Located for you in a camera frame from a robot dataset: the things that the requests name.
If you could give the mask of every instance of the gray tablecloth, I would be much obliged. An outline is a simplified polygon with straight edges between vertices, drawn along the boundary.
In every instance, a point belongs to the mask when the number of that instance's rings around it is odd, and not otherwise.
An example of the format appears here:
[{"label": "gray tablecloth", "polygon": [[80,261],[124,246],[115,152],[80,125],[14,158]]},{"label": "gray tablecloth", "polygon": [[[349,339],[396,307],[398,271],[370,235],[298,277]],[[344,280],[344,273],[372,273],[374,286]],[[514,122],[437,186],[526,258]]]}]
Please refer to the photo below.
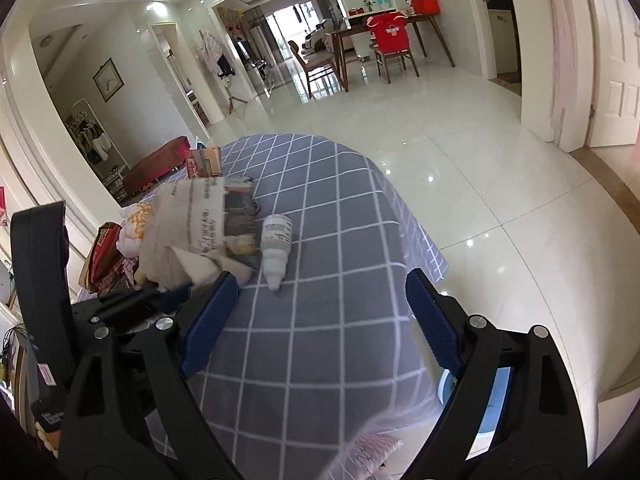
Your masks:
[{"label": "gray tablecloth", "polygon": [[[342,479],[362,433],[440,412],[404,280],[420,267],[436,283],[447,264],[380,170],[341,144],[243,137],[222,159],[225,175],[255,179],[260,218],[291,218],[294,240],[279,291],[261,273],[241,291],[194,396],[246,480]],[[172,455],[156,416],[149,426]]]}]

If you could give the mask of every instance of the brown threshold strip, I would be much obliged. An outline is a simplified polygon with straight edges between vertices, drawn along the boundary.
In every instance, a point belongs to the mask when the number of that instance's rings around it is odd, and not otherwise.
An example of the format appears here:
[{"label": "brown threshold strip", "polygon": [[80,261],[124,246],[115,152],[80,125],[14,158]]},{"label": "brown threshold strip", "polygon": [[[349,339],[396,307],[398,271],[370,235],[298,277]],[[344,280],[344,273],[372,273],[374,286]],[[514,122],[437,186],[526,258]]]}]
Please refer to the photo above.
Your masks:
[{"label": "brown threshold strip", "polygon": [[570,155],[609,193],[640,234],[640,200],[615,171],[588,146],[573,150]]}]

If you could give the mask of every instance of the white label sticker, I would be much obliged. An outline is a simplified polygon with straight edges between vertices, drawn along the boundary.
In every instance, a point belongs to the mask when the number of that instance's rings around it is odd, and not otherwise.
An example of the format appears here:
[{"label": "white label sticker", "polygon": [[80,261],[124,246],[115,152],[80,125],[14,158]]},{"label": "white label sticker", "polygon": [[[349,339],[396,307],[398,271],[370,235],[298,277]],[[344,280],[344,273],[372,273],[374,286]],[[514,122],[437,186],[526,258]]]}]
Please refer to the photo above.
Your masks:
[{"label": "white label sticker", "polygon": [[53,378],[51,370],[49,369],[49,365],[41,365],[38,363],[38,368],[40,369],[40,373],[42,374],[42,378],[47,386],[56,386],[56,381]]}]

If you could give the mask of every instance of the door panel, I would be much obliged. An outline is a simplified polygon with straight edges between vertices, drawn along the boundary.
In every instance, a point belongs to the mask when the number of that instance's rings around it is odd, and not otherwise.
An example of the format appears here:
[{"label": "door panel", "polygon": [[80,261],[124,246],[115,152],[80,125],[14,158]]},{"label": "door panel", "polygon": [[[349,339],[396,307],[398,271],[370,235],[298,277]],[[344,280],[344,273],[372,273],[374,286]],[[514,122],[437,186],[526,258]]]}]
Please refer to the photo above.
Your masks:
[{"label": "door panel", "polygon": [[593,0],[595,115],[590,146],[634,144],[640,127],[640,25],[627,0]]}]

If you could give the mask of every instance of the gold framed artwork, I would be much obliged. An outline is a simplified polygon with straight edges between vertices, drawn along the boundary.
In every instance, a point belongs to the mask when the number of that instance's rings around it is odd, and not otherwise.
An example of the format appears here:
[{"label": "gold framed artwork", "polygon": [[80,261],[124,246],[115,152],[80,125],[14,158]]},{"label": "gold framed artwork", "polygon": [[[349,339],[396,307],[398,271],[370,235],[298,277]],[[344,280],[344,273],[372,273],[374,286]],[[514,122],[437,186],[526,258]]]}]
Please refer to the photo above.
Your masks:
[{"label": "gold framed artwork", "polygon": [[124,86],[124,82],[118,73],[118,69],[113,64],[113,59],[109,60],[100,67],[100,70],[94,75],[94,81],[104,102],[107,102],[113,95]]}]

